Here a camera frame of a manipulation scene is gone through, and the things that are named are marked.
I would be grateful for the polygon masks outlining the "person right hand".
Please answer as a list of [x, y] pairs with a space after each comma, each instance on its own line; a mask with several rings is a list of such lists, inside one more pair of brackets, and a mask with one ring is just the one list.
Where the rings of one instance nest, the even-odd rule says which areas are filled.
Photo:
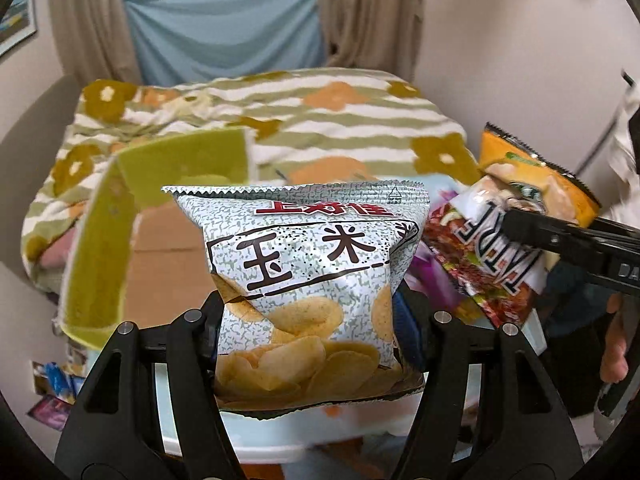
[[606, 332], [605, 350], [600, 367], [600, 377], [606, 384], [621, 382], [628, 373], [626, 333], [623, 315], [620, 313], [622, 304], [623, 295], [616, 292], [606, 305], [606, 312], [614, 315]]

